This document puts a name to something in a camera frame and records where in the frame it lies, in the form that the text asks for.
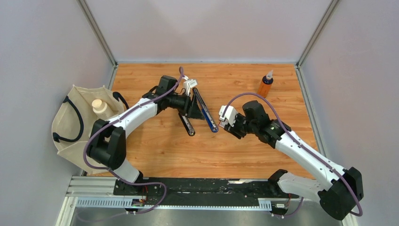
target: wood grain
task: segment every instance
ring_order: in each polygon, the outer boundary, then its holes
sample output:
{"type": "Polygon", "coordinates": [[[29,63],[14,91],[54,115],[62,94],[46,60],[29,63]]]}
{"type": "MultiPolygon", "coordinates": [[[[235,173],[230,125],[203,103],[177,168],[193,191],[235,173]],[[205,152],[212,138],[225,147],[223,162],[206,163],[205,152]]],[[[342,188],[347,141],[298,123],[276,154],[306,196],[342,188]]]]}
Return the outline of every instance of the wood grain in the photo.
{"type": "MultiPolygon", "coordinates": [[[[243,92],[256,92],[261,78],[274,70],[267,99],[281,119],[309,145],[316,148],[303,96],[293,65],[280,64],[120,64],[112,90],[133,106],[157,85],[162,75],[179,77],[178,68],[198,81],[198,90],[218,123],[218,111],[243,92]]],[[[256,97],[241,97],[233,106],[256,97]]],[[[265,110],[272,115],[266,106],[265,110]]],[[[167,109],[147,120],[128,137],[128,160],[145,177],[268,178],[278,169],[311,177],[283,153],[261,143],[254,135],[238,140],[220,129],[212,133],[205,121],[191,120],[196,135],[187,135],[177,110],[167,109]]]]}

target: orange bottle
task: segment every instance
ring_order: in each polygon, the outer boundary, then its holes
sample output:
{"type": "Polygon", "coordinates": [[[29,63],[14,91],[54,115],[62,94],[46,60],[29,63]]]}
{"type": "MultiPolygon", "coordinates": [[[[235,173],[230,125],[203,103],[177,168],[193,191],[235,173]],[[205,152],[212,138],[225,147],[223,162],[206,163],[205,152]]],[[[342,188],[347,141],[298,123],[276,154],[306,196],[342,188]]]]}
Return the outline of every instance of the orange bottle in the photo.
{"type": "Polygon", "coordinates": [[[273,83],[273,70],[262,78],[261,84],[258,89],[258,94],[266,98],[270,91],[271,84],[273,83]]]}

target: robotic arm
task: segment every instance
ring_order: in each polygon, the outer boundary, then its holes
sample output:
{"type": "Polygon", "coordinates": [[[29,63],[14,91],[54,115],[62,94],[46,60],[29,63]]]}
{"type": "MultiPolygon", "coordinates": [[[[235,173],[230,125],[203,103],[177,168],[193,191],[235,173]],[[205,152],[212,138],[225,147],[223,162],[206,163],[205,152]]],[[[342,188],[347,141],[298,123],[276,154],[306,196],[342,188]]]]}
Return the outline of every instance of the robotic arm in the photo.
{"type": "Polygon", "coordinates": [[[187,76],[184,79],[186,79],[183,84],[185,92],[181,95],[171,92],[155,102],[142,105],[144,102],[167,93],[177,83],[177,79],[164,75],[161,77],[158,86],[144,94],[139,102],[133,106],[133,108],[138,106],[135,111],[131,113],[125,111],[108,121],[97,120],[93,125],[92,136],[110,121],[117,121],[117,123],[107,127],[93,139],[89,145],[87,156],[110,168],[120,178],[134,183],[140,175],[141,177],[143,175],[126,159],[126,138],[147,119],[171,107],[178,110],[178,115],[189,136],[195,135],[195,130],[190,124],[189,118],[206,120],[211,131],[217,132],[218,127],[205,102],[197,88],[194,88],[197,85],[196,80],[189,79],[187,76]]]}
{"type": "MultiPolygon", "coordinates": [[[[222,116],[225,108],[226,106],[222,106],[219,111],[221,121],[219,125],[225,131],[238,139],[243,138],[248,133],[255,134],[261,142],[288,155],[316,178],[312,180],[298,177],[280,169],[269,178],[269,181],[274,182],[277,189],[319,202],[329,215],[338,220],[342,220],[356,206],[343,181],[320,160],[294,142],[281,127],[278,120],[269,118],[260,103],[250,101],[244,104],[242,108],[245,115],[238,113],[232,106],[229,106],[225,115],[222,116]]],[[[300,141],[303,146],[320,159],[328,162],[333,169],[341,174],[359,201],[363,198],[362,177],[357,169],[354,167],[345,169],[332,162],[303,142],[288,125],[284,124],[284,126],[290,135],[300,141]]]]}

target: white wall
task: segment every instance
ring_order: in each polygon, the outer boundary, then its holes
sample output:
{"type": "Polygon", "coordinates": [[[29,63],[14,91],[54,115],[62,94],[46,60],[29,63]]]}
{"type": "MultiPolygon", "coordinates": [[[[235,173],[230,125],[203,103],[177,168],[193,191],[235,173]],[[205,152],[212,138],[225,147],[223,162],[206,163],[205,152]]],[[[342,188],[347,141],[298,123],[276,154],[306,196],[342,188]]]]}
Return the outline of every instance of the white wall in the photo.
{"type": "Polygon", "coordinates": [[[296,62],[330,0],[87,0],[117,61],[296,62]]]}
{"type": "Polygon", "coordinates": [[[74,0],[0,7],[0,225],[52,226],[71,175],[51,123],[72,84],[108,85],[111,64],[74,0]]]}
{"type": "Polygon", "coordinates": [[[363,175],[361,226],[397,225],[399,3],[341,1],[303,66],[327,155],[363,175]]]}

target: black bag handle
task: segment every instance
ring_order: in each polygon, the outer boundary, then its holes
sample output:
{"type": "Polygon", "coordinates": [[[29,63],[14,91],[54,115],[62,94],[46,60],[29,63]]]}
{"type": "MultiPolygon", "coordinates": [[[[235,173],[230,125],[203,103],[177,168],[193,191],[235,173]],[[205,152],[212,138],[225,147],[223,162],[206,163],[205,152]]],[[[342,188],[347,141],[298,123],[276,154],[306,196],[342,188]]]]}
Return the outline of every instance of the black bag handle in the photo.
{"type": "Polygon", "coordinates": [[[126,100],[122,97],[122,94],[120,94],[119,92],[113,92],[112,93],[113,98],[115,98],[117,101],[119,101],[119,99],[122,101],[122,103],[125,105],[126,110],[129,109],[129,105],[126,102],[126,100]]]}
{"type": "Polygon", "coordinates": [[[72,103],[72,101],[69,99],[68,96],[66,96],[63,101],[63,103],[66,103],[66,102],[68,102],[72,106],[72,108],[75,110],[76,114],[78,115],[78,119],[79,119],[79,123],[80,123],[80,130],[79,130],[78,136],[75,139],[64,138],[64,137],[60,136],[58,133],[53,133],[53,140],[58,143],[60,143],[60,140],[73,143],[73,142],[78,141],[83,135],[84,125],[83,125],[82,115],[80,114],[79,110],[77,109],[75,104],[72,103]]]}

